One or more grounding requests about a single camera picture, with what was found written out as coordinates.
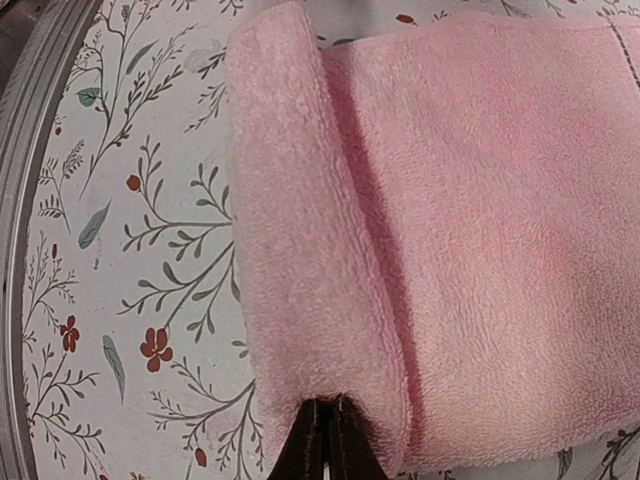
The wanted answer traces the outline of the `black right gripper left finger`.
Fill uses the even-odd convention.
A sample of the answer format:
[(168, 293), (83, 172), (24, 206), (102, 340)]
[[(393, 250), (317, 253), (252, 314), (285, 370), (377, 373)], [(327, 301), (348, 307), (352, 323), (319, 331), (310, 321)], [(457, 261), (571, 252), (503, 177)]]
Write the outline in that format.
[(269, 480), (322, 480), (327, 427), (328, 406), (318, 399), (304, 401)]

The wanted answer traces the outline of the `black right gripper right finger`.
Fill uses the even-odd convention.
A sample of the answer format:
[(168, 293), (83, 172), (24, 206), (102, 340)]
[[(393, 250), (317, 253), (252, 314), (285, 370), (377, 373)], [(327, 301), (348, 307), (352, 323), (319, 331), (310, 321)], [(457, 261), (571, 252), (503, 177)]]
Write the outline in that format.
[(359, 409), (345, 395), (339, 395), (331, 407), (328, 466), (331, 479), (388, 479), (369, 444), (365, 421)]

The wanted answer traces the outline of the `pink towel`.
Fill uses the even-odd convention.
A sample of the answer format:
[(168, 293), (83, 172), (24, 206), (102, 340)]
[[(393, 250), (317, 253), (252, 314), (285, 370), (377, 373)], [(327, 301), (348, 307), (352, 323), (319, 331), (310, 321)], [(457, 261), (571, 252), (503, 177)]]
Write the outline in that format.
[(459, 13), (227, 44), (234, 242), (268, 466), (345, 395), (388, 475), (639, 418), (639, 21)]

